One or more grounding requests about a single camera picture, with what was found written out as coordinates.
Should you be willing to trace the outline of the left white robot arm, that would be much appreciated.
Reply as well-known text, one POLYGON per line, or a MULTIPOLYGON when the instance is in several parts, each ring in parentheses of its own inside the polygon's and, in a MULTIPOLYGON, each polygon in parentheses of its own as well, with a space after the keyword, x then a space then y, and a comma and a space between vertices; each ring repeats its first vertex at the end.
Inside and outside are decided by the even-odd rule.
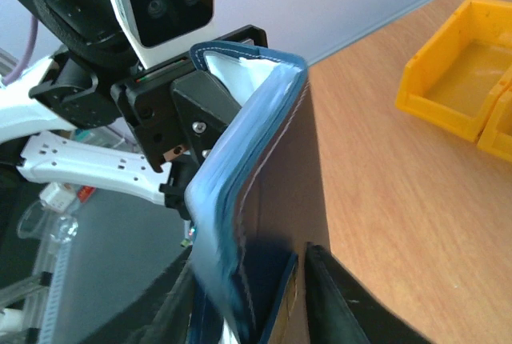
POLYGON ((214 0, 19 1, 62 47, 3 88, 2 164, 182 210, 240 108, 191 52, 214 0))

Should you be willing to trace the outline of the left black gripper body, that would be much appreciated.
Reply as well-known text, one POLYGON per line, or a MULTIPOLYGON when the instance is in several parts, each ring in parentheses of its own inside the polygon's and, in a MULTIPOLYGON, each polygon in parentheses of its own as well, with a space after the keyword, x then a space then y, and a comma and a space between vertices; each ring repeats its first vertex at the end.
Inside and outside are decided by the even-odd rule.
POLYGON ((182 162, 184 155, 190 154, 170 88, 175 79, 196 70, 212 74, 184 52, 117 82, 110 89, 146 160, 157 172, 164 163, 182 162))

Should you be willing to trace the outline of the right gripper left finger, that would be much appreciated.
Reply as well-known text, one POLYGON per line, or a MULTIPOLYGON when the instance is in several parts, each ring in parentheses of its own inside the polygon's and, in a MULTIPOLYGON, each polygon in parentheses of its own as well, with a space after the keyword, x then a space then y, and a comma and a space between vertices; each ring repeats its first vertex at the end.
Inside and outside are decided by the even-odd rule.
POLYGON ((138 299, 82 341, 186 342, 195 291, 190 252, 190 247, 185 248, 138 299))

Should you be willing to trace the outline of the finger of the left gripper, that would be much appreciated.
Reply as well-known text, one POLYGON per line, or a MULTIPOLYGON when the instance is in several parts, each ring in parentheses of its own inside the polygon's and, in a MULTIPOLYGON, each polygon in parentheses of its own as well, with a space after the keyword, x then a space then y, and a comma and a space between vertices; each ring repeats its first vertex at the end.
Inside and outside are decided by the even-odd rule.
POLYGON ((203 70, 175 79, 170 92, 186 145, 192 159, 201 165, 241 105, 218 78, 203 70))

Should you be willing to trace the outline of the blue card holder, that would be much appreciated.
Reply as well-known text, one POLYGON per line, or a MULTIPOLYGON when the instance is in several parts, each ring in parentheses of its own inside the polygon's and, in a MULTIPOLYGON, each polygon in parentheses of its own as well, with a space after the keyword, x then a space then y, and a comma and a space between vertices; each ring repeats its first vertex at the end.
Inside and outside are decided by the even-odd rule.
POLYGON ((329 241, 308 66, 226 41, 190 56, 241 105, 186 188, 190 266, 240 343, 306 343, 306 245, 329 241))

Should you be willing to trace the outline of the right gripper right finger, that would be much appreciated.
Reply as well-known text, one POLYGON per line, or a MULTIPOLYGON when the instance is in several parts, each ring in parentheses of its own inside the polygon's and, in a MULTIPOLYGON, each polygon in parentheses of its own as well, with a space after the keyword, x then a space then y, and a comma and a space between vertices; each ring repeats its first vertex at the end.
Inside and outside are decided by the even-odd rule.
POLYGON ((308 243, 304 261, 311 343, 428 343, 388 310, 325 247, 308 243))

